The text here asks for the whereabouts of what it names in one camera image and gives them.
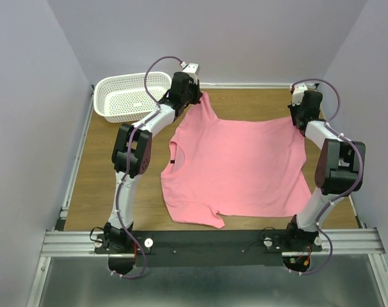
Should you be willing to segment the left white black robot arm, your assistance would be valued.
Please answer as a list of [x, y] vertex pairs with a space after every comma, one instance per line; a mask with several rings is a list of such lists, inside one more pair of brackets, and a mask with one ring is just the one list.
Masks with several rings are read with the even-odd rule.
[[152, 98], [155, 109], [138, 122], [120, 126], [111, 156], [116, 175], [113, 209], [104, 225], [104, 240], [116, 252], [127, 251], [137, 240], [132, 235], [133, 206], [141, 176], [146, 172], [152, 140], [170, 125], [190, 104], [198, 104], [202, 93], [196, 72], [185, 68], [172, 77], [170, 88], [159, 99]]

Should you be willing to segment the pink t shirt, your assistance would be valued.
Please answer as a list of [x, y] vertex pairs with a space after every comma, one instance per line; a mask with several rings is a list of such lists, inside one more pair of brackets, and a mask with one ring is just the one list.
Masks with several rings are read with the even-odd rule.
[[223, 120], [204, 94], [169, 150], [161, 188], [176, 223], [223, 228], [223, 216], [291, 217], [311, 197], [302, 173], [305, 141], [290, 117]]

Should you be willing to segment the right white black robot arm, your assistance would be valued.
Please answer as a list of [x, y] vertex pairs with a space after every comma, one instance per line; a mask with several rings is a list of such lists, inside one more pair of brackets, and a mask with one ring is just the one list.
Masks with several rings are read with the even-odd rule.
[[317, 243], [319, 229], [341, 199], [358, 191], [363, 182], [366, 145], [337, 132], [319, 118], [322, 93], [306, 85], [292, 86], [290, 109], [293, 125], [320, 150], [314, 181], [316, 188], [303, 210], [293, 216], [284, 234], [293, 251]]

